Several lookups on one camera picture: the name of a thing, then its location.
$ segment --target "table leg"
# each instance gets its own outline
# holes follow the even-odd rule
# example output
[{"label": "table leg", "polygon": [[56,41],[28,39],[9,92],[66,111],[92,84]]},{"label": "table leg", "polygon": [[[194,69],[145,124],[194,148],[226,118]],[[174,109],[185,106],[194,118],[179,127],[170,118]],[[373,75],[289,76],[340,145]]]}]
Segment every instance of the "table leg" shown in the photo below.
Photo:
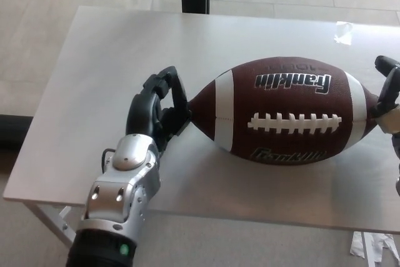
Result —
[{"label": "table leg", "polygon": [[365,235],[365,232],[361,232],[362,246],[364,247],[364,256],[366,258],[368,267],[375,267],[373,244],[371,241],[371,235]]},{"label": "table leg", "polygon": [[65,222],[64,217],[71,209],[64,208],[61,213],[48,204],[25,203],[26,207],[38,217],[68,248],[75,239],[75,231]]}]

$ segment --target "white paper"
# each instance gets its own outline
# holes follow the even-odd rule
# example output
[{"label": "white paper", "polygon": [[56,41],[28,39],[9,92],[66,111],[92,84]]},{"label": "white paper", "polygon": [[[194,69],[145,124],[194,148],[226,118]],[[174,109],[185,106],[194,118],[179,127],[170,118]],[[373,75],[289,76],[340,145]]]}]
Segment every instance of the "white paper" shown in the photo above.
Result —
[{"label": "white paper", "polygon": [[[377,234],[377,233],[364,233],[366,236],[370,237],[370,241],[372,241],[372,250],[374,261],[376,263],[382,262],[382,253],[383,248],[389,248],[394,258],[397,261],[398,266],[400,266],[399,254],[396,249],[396,245],[394,244],[393,235],[391,234]],[[355,231],[352,237],[353,241],[351,243],[350,253],[354,256],[360,256],[365,258],[364,256],[364,246],[363,239],[361,238],[361,233],[359,231]]]},{"label": "white paper", "polygon": [[338,21],[336,23],[336,34],[334,40],[337,43],[351,45],[351,39],[353,37],[353,24],[349,22]]}]

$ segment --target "white stripe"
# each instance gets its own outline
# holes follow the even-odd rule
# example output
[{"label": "white stripe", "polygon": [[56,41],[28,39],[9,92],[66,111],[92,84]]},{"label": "white stripe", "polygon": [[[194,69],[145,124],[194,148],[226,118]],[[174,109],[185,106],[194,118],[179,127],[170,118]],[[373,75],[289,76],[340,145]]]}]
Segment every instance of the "white stripe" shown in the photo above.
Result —
[{"label": "white stripe", "polygon": [[231,151],[233,140],[233,75],[229,70],[215,80],[215,136],[220,147]]},{"label": "white stripe", "polygon": [[363,87],[360,82],[352,77],[350,74],[346,72],[347,80],[349,82],[350,87],[350,95],[352,101],[352,129],[349,137],[349,141],[347,141],[347,145],[344,149],[349,148],[350,146],[356,144],[365,132],[366,120],[367,120],[367,104],[365,100],[365,94]]}]

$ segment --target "silver metal part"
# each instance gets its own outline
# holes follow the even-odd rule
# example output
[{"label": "silver metal part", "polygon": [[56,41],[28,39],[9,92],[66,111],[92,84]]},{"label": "silver metal part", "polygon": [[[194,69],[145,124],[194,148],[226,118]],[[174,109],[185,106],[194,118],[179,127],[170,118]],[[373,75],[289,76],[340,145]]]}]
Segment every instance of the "silver metal part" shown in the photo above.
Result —
[{"label": "silver metal part", "polygon": [[382,131],[386,134],[400,133],[400,106],[387,112],[379,118],[376,118],[377,124],[380,126]]},{"label": "silver metal part", "polygon": [[147,203],[160,188],[158,167],[153,139],[141,134],[121,139],[106,172],[92,185],[78,230],[102,229],[137,242]]},{"label": "silver metal part", "polygon": [[149,136],[143,134],[129,134],[119,140],[113,156],[113,167],[125,171],[132,170],[143,164],[147,150],[157,148],[156,143]]}]

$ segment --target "black cable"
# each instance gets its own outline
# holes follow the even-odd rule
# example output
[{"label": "black cable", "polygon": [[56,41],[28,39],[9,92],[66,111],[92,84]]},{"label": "black cable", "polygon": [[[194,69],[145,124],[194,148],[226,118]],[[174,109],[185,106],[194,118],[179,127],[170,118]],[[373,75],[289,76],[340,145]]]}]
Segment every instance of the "black cable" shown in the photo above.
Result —
[{"label": "black cable", "polygon": [[106,148],[101,155],[101,171],[104,174],[104,167],[106,166],[106,155],[107,153],[115,153],[115,149]]}]

